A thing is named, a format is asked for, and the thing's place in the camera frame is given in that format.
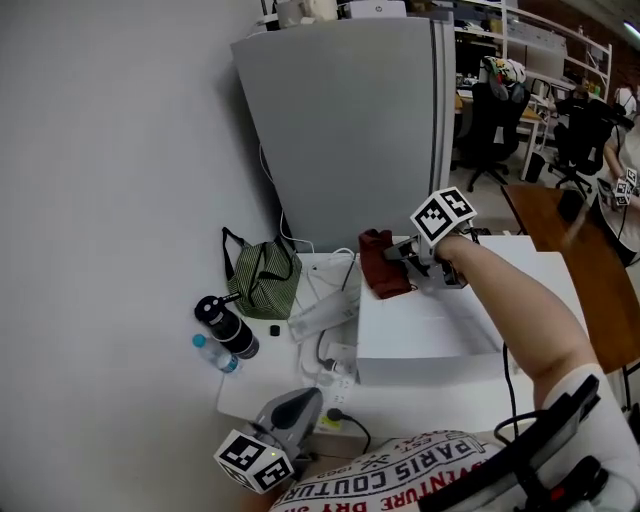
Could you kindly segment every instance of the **wooden desk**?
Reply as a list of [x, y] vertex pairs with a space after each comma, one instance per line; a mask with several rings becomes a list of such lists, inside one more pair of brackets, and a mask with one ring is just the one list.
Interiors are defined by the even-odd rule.
[[[456, 114], [462, 112], [463, 102], [473, 103], [473, 98], [462, 99], [456, 92]], [[533, 110], [531, 110], [531, 108], [527, 107], [524, 109], [524, 112], [520, 117], [520, 121], [531, 124], [531, 133], [529, 134], [529, 140], [527, 141], [527, 152], [525, 153], [524, 157], [524, 166], [522, 167], [522, 173], [520, 174], [520, 179], [524, 180], [525, 176], [527, 175], [527, 170], [529, 169], [529, 164], [531, 163], [531, 155], [533, 155], [533, 149], [536, 145], [536, 137], [538, 136], [538, 126], [540, 126], [542, 118]]]
[[571, 245], [565, 246], [570, 224], [557, 210], [561, 190], [508, 185], [502, 192], [536, 249], [562, 253], [604, 371], [619, 370], [640, 358], [638, 299], [616, 252], [590, 215]]

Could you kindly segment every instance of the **person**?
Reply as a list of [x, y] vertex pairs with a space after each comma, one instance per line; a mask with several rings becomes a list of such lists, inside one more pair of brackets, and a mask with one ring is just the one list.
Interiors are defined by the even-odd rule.
[[[618, 178], [626, 175], [627, 167], [640, 170], [640, 123], [626, 134], [614, 128], [604, 147], [604, 158], [609, 166], [604, 180], [612, 189]], [[640, 197], [632, 194], [627, 207], [616, 207], [611, 195], [603, 194], [598, 187], [598, 198], [594, 200], [591, 212], [606, 232], [622, 264], [628, 267], [635, 263], [640, 251]]]
[[[464, 237], [445, 238], [436, 254], [464, 275], [514, 359], [532, 379], [536, 409], [546, 409], [563, 393], [575, 392], [590, 375], [599, 379], [600, 401], [575, 437], [542, 466], [541, 480], [556, 485], [592, 455], [609, 478], [579, 510], [634, 509], [640, 503], [640, 452], [571, 311], [539, 282]], [[456, 431], [394, 439], [344, 468], [307, 478], [284, 492], [251, 495], [243, 511], [417, 511], [416, 501], [422, 496], [437, 493], [498, 452], [494, 443]], [[516, 487], [478, 510], [511, 511], [524, 505], [524, 492]]]
[[622, 84], [622, 87], [616, 90], [614, 95], [615, 98], [615, 109], [619, 111], [620, 114], [626, 116], [628, 118], [632, 118], [636, 111], [636, 99], [633, 96], [633, 86], [629, 82], [625, 82]]

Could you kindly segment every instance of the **black water bottle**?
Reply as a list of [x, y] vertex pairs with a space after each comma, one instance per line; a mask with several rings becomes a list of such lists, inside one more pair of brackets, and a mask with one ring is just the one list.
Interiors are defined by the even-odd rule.
[[198, 302], [193, 312], [229, 352], [241, 359], [251, 359], [258, 353], [260, 343], [247, 324], [225, 307], [225, 304], [239, 298], [239, 293], [226, 297], [209, 295]]

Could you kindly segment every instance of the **white shelf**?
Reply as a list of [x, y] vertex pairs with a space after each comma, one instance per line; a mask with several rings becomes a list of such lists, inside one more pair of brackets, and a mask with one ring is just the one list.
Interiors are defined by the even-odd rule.
[[588, 69], [589, 71], [593, 71], [596, 75], [600, 75], [605, 80], [608, 80], [608, 78], [609, 78], [606, 73], [603, 73], [599, 69], [596, 69], [593, 66], [589, 66], [589, 64], [585, 64], [584, 62], [581, 62], [578, 59], [574, 59], [573, 57], [569, 57], [568, 55], [565, 55], [564, 58], [565, 58], [565, 60], [568, 60], [569, 62], [573, 62], [574, 64], [577, 64], [578, 66], [582, 66], [583, 68]]
[[[508, 41], [509, 43], [521, 44], [521, 45], [523, 45], [523, 46], [528, 46], [528, 47], [530, 47], [530, 48], [537, 48], [538, 50], [543, 50], [543, 51], [545, 51], [545, 52], [549, 52], [549, 53], [554, 53], [554, 54], [557, 54], [557, 53], [558, 53], [558, 50], [556, 50], [556, 49], [548, 48], [548, 47], [543, 46], [543, 45], [541, 45], [541, 44], [538, 44], [538, 43], [532, 43], [532, 42], [530, 42], [530, 41], [526, 41], [525, 39], [519, 39], [519, 38], [517, 38], [517, 37], [511, 37], [511, 36], [509, 36], [509, 37], [508, 37], [508, 39], [507, 39], [507, 41]], [[565, 50], [565, 53], [563, 53], [563, 54], [562, 54], [562, 56], [566, 59], [566, 58], [567, 58], [567, 56], [566, 56], [566, 55], [567, 55], [567, 53], [566, 53], [566, 48], [565, 48], [564, 50]]]
[[[459, 2], [462, 4], [472, 4], [472, 5], [480, 5], [483, 7], [488, 7], [490, 9], [496, 9], [496, 10], [501, 10], [502, 9], [502, 2], [487, 2], [486, 0], [441, 0], [441, 1], [445, 1], [445, 2], [449, 2], [449, 3], [453, 3], [453, 2]], [[517, 14], [520, 16], [524, 16], [525, 18], [530, 18], [532, 20], [537, 20], [540, 21], [542, 23], [544, 23], [545, 25], [549, 25], [561, 32], [564, 32], [565, 34], [568, 34], [576, 39], [579, 39], [580, 41], [582, 41], [583, 43], [589, 44], [595, 48], [598, 48], [599, 50], [602, 50], [604, 53], [606, 53], [608, 56], [610, 55], [610, 50], [609, 48], [605, 48], [602, 45], [599, 45], [598, 43], [596, 43], [595, 41], [592, 41], [591, 39], [589, 39], [587, 36], [584, 36], [578, 32], [576, 32], [575, 30], [571, 30], [570, 28], [567, 28], [563, 25], [560, 25], [559, 23], [556, 23], [554, 21], [548, 20], [547, 18], [543, 18], [542, 16], [538, 16], [537, 14], [533, 14], [529, 11], [523, 11], [522, 9], [518, 9], [517, 7], [509, 7], [508, 5], [504, 6], [505, 10], [510, 13], [510, 14]]]
[[556, 23], [555, 21], [548, 20], [547, 18], [543, 18], [542, 16], [538, 16], [537, 14], [530, 13], [529, 11], [523, 11], [522, 9], [517, 9], [515, 7], [507, 6], [506, 9], [507, 9], [507, 12], [510, 14], [518, 14], [520, 16], [524, 16], [525, 18], [530, 18], [532, 20], [540, 21], [545, 25], [549, 25], [550, 27], [553, 27], [561, 32], [564, 32], [565, 34], [569, 34], [571, 37], [579, 39], [583, 43], [587, 43], [595, 48], [598, 48], [599, 50], [602, 50], [604, 53], [607, 54], [608, 57], [611, 56], [610, 55], [611, 52], [608, 48], [605, 48], [604, 46], [599, 45], [598, 43], [589, 39], [587, 36], [583, 36], [582, 34], [579, 34], [574, 30], [571, 30], [563, 25], [560, 25], [560, 23]]
[[482, 37], [492, 37], [494, 39], [504, 39], [502, 34], [498, 34], [497, 32], [485, 32], [484, 30], [475, 30], [475, 29], [466, 29], [461, 27], [456, 27], [455, 31], [460, 34], [472, 34], [474, 36], [482, 36]]

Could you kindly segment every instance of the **green striped bag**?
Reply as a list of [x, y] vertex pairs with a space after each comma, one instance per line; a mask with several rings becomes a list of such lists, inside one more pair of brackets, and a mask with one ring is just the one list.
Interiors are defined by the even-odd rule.
[[[242, 248], [233, 268], [227, 251], [227, 237]], [[286, 320], [296, 297], [302, 262], [277, 236], [273, 242], [248, 244], [222, 228], [222, 249], [229, 293], [240, 293], [238, 310], [250, 318]]]

